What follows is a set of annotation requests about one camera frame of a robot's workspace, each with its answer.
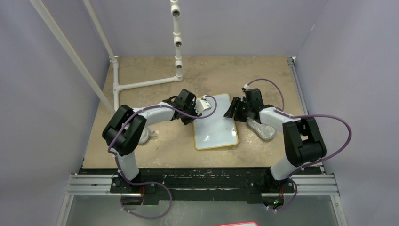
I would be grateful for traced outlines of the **yellow framed whiteboard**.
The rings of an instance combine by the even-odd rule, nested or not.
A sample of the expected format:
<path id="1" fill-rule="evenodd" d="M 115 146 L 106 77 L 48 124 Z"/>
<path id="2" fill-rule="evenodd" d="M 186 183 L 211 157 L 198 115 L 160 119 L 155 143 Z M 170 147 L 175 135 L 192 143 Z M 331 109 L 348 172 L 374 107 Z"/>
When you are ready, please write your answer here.
<path id="1" fill-rule="evenodd" d="M 217 102 L 217 108 L 211 116 L 193 121 L 195 149 L 202 151 L 237 145 L 239 138 L 235 121 L 224 117 L 231 104 L 230 95 L 223 93 L 215 95 L 215 100 L 207 100 L 211 105 Z"/>

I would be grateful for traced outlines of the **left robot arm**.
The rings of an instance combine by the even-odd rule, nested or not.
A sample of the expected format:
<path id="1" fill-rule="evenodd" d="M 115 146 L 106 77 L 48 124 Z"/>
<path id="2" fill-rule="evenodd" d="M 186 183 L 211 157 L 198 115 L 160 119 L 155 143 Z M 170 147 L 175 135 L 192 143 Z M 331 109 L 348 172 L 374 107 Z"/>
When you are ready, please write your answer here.
<path id="1" fill-rule="evenodd" d="M 181 120 L 187 125 L 200 117 L 195 111 L 196 96 L 183 89 L 177 96 L 172 96 L 142 108 L 131 108 L 121 105 L 102 132 L 102 138 L 108 145 L 108 153 L 117 163 L 118 172 L 123 177 L 122 187 L 128 192 L 140 188 L 139 169 L 134 150 L 144 129 L 166 121 Z"/>

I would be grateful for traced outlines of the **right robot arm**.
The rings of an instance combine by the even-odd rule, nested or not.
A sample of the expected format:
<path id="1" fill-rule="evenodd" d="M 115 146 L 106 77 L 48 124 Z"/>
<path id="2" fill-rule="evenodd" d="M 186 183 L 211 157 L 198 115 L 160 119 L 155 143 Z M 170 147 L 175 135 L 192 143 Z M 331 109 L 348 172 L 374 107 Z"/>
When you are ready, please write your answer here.
<path id="1" fill-rule="evenodd" d="M 327 154 L 327 149 L 314 117 L 292 116 L 263 102 L 259 89 L 243 89 L 243 97 L 234 97 L 225 118 L 271 126 L 283 134 L 285 157 L 270 168 L 264 179 L 271 192 L 282 187 L 283 180 L 305 163 L 315 162 Z"/>

